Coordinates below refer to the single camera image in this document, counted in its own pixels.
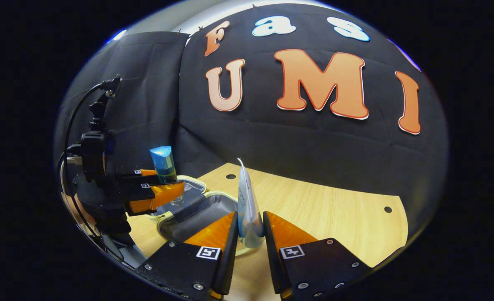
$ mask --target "screw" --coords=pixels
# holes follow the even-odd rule
[[[196,290],[204,290],[204,285],[202,285],[200,283],[194,283],[193,288]]]

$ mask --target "black fabric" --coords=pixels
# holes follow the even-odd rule
[[[256,37],[256,21],[272,15],[291,20],[289,34]],[[369,42],[335,32],[327,17],[359,25]],[[229,21],[220,46],[208,57],[205,35]],[[358,55],[362,69],[366,120],[335,116],[329,110],[336,90],[321,111],[310,102],[303,111],[281,110],[282,64],[273,55],[302,49],[324,70],[337,52]],[[243,99],[230,112],[214,109],[205,73],[221,67],[221,92],[230,95],[225,65],[245,59]],[[404,109],[402,85],[394,72],[412,77],[419,90],[421,132],[398,127]],[[301,95],[308,99],[303,88]],[[242,11],[216,21],[191,36],[182,57],[176,145],[196,145],[194,153],[177,150],[181,173],[198,177],[225,163],[243,160],[249,168],[343,189],[400,196],[414,236],[434,214],[448,162],[446,120],[434,88],[385,36],[344,13],[300,4],[278,4]]]
[[[120,74],[122,82],[117,97],[108,102],[105,121],[115,131],[117,145],[109,159],[115,166],[152,169],[148,150],[172,143],[170,133],[178,110],[178,71],[187,34],[147,32],[110,41],[83,67],[67,91],[59,109],[54,132],[54,166],[62,153],[71,113],[92,86]],[[92,114],[88,105],[79,109],[69,145],[89,131]]]

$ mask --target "wooden table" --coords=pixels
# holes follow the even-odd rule
[[[227,163],[199,179],[209,190],[238,195],[240,166]],[[407,240],[407,218],[399,196],[350,191],[297,181],[247,168],[260,212],[270,211],[318,240],[333,237],[366,265],[374,267]],[[227,179],[226,175],[236,175]],[[390,207],[392,212],[385,211]],[[128,217],[130,236],[150,257],[165,240],[157,221],[145,215]],[[266,243],[240,255],[234,264],[229,301],[279,301],[271,282]]]

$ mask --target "orange letter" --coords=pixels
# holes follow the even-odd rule
[[[362,93],[362,67],[365,63],[360,57],[335,53],[325,71],[321,71],[308,54],[299,49],[277,51],[275,59],[282,62],[284,73],[284,93],[277,101],[279,108],[297,111],[306,108],[306,101],[299,94],[299,83],[305,88],[316,111],[323,109],[337,87],[331,111],[338,116],[368,118]]]
[[[408,133],[418,135],[420,133],[420,122],[418,120],[418,84],[401,71],[396,71],[396,76],[403,86],[403,116],[400,118],[400,128]]]
[[[219,74],[221,67],[210,69],[206,73],[208,79],[208,93],[210,102],[218,111],[232,111],[236,109],[242,101],[242,67],[245,65],[244,59],[236,59],[227,64],[225,69],[230,72],[230,97],[224,99],[221,96],[221,87],[219,86]]]
[[[204,56],[209,56],[210,53],[214,52],[219,48],[219,44],[217,44],[217,40],[220,41],[223,39],[224,36],[223,28],[228,27],[228,25],[230,25],[230,22],[225,21],[219,24],[218,27],[215,27],[209,33],[206,34],[207,45]]]

